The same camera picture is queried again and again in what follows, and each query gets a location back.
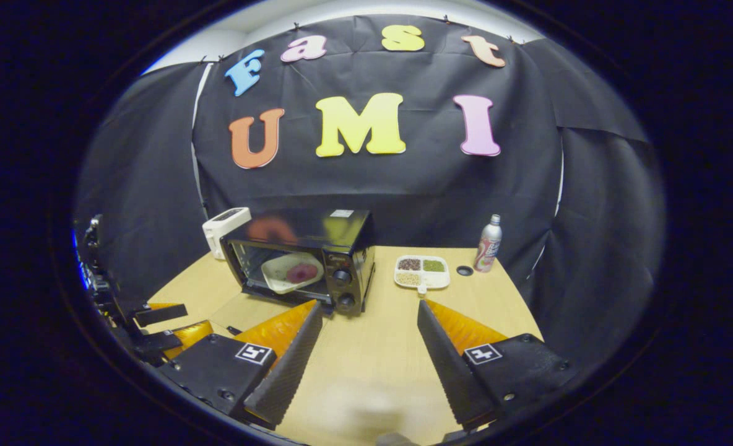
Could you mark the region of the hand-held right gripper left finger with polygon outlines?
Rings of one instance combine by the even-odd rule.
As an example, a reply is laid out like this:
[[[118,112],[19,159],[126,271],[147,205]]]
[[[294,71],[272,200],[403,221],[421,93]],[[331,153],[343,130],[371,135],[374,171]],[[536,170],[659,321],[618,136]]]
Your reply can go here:
[[[197,336],[158,372],[228,417],[275,429],[295,398],[323,325],[309,301],[233,338]]]

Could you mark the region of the pink donut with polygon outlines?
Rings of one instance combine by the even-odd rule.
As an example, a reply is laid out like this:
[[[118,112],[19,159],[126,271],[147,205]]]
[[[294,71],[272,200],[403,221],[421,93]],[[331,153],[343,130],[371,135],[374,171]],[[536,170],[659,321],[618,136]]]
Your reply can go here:
[[[312,263],[298,263],[285,274],[287,281],[293,284],[307,282],[318,274],[318,267]]]

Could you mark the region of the silver drink bottle red label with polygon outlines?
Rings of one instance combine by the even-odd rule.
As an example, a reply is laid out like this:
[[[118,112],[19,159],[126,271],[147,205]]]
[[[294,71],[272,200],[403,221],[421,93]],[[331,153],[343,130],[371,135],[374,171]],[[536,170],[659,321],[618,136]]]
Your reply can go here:
[[[483,227],[477,246],[477,254],[474,260],[474,271],[489,272],[493,267],[493,263],[497,257],[497,252],[503,239],[503,231],[500,224],[500,215],[493,214],[491,215],[489,223]]]

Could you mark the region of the black electric oven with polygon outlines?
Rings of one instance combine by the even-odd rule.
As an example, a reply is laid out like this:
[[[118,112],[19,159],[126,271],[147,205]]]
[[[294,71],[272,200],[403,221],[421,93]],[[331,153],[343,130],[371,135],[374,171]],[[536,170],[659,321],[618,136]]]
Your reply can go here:
[[[319,301],[327,315],[358,317],[367,307],[375,273],[375,230],[370,211],[359,209],[273,209],[220,242],[225,261],[243,293],[287,305]],[[267,287],[260,268],[292,252],[308,252],[323,265],[316,283],[278,295]]]

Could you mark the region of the white toaster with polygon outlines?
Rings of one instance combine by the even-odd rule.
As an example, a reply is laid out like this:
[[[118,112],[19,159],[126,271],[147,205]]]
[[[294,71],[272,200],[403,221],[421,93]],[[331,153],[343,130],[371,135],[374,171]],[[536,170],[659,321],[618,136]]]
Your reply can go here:
[[[214,259],[225,261],[224,249],[220,239],[250,220],[251,213],[248,207],[234,207],[202,224],[202,232]]]

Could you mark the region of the white rectangular plate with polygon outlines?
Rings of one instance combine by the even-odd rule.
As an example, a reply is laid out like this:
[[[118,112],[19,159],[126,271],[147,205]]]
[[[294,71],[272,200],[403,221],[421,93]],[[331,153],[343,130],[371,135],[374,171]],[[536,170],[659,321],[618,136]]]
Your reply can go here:
[[[298,263],[312,263],[313,265],[316,265],[318,268],[316,277],[307,282],[297,284],[287,281],[285,274],[287,274],[287,271],[292,268],[292,266],[295,266]],[[263,263],[260,270],[264,275],[267,287],[278,295],[289,294],[290,292],[299,290],[304,286],[309,286],[310,284],[318,282],[321,280],[324,271],[322,263],[308,252],[292,252],[285,254],[284,256],[280,256]]]

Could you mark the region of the white divided snack dish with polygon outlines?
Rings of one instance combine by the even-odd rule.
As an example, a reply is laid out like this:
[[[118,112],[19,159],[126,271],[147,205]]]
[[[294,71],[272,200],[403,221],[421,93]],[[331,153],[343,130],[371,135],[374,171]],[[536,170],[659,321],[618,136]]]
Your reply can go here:
[[[439,256],[399,256],[394,267],[394,282],[403,288],[426,294],[443,290],[451,283],[449,266]]]

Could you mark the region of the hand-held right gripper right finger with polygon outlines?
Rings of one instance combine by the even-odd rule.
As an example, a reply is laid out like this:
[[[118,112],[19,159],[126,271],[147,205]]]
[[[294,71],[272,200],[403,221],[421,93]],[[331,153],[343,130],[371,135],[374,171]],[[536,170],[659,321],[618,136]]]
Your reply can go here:
[[[575,362],[533,334],[506,336],[432,300],[420,301],[417,327],[464,429],[537,409],[578,373]]]

